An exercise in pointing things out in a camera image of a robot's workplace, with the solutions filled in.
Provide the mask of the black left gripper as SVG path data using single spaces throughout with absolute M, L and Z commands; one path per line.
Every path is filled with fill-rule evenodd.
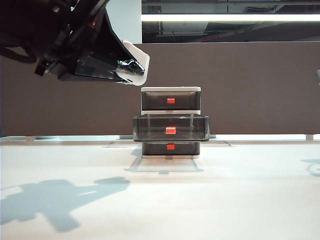
M 2 0 L 0 55 L 62 81 L 144 82 L 145 53 L 112 29 L 106 0 Z

